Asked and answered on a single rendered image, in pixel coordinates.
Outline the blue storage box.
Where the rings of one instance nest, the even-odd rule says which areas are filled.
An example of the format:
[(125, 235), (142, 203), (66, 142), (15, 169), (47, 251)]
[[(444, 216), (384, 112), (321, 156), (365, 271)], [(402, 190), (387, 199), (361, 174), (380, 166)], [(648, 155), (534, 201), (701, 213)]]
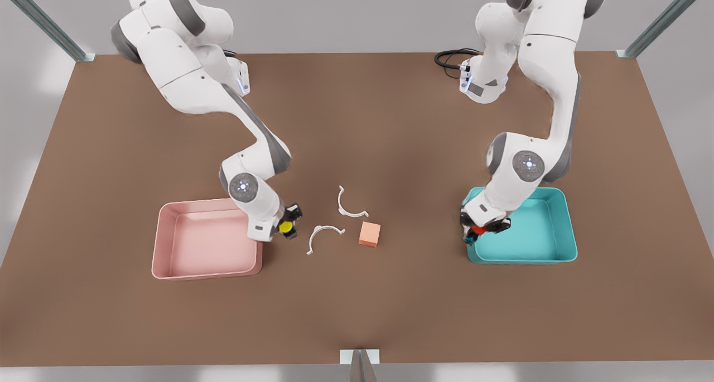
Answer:
[(472, 263), (548, 265), (578, 257), (568, 204), (560, 189), (537, 188), (510, 219), (510, 229), (484, 234), (467, 245)]

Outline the pink storage box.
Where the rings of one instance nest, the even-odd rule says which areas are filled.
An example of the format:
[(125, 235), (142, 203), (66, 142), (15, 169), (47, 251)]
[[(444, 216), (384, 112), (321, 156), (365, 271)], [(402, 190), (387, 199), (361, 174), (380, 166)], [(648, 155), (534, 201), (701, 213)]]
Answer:
[(170, 281), (256, 275), (262, 243), (247, 229), (232, 199), (168, 202), (158, 214), (151, 274)]

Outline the orange block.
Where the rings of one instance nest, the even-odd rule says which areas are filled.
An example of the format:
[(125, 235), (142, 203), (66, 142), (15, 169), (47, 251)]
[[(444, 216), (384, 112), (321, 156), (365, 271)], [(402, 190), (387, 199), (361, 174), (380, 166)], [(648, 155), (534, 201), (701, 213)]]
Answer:
[(362, 222), (360, 227), (359, 244), (373, 248), (377, 247), (381, 228), (382, 226), (379, 224), (373, 224), (367, 221)]

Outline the white curved bracket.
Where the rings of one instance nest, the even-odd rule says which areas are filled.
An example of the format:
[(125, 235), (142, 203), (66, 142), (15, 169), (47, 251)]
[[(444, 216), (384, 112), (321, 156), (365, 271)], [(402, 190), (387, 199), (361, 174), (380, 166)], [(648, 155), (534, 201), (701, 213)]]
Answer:
[(340, 191), (339, 191), (339, 194), (337, 195), (337, 210), (339, 211), (339, 214), (347, 215), (348, 217), (368, 217), (369, 216), (367, 211), (350, 212), (350, 211), (347, 211), (346, 209), (344, 209), (344, 207), (342, 206), (341, 198), (342, 198), (342, 195), (344, 194), (345, 190), (344, 190), (344, 187), (342, 187), (342, 186), (339, 186), (339, 189), (340, 189)]
[(346, 232), (346, 229), (339, 229), (337, 227), (334, 227), (333, 225), (316, 225), (316, 227), (314, 227), (313, 232), (310, 235), (310, 238), (308, 241), (308, 251), (306, 253), (307, 255), (311, 255), (313, 253), (314, 237), (322, 230), (334, 230), (334, 232), (337, 232), (340, 235), (342, 235), (342, 234), (344, 234), (344, 232)]

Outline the silver frame post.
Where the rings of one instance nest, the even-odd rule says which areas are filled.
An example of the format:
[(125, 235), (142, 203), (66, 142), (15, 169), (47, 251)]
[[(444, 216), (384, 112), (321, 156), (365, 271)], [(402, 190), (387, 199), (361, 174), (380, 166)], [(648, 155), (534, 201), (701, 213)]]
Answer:
[(348, 382), (377, 382), (373, 365), (380, 364), (380, 350), (340, 350), (340, 364), (350, 365)]
[(626, 48), (615, 51), (620, 59), (636, 59), (696, 0), (673, 0), (665, 10)]
[(84, 51), (34, 0), (10, 1), (75, 62), (94, 62), (96, 54)]

